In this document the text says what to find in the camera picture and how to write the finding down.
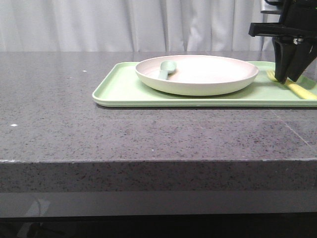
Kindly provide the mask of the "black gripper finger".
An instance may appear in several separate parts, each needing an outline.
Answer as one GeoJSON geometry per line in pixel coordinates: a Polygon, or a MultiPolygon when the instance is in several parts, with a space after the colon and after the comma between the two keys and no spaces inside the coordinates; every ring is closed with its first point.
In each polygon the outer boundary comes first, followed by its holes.
{"type": "Polygon", "coordinates": [[[296,82],[316,57],[316,41],[302,41],[301,43],[298,43],[287,69],[287,77],[293,82],[296,82]]]}
{"type": "Polygon", "coordinates": [[[291,38],[273,38],[275,53],[275,78],[279,83],[285,83],[287,69],[296,51],[296,45],[291,38]]]}

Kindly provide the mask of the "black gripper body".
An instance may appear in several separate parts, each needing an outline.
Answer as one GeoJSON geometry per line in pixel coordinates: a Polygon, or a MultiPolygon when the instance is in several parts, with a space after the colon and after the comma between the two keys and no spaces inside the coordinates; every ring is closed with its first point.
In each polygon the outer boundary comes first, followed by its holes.
{"type": "Polygon", "coordinates": [[[281,38],[298,43],[317,43],[315,0],[262,0],[261,13],[279,15],[278,22],[251,23],[249,35],[281,38]]]}

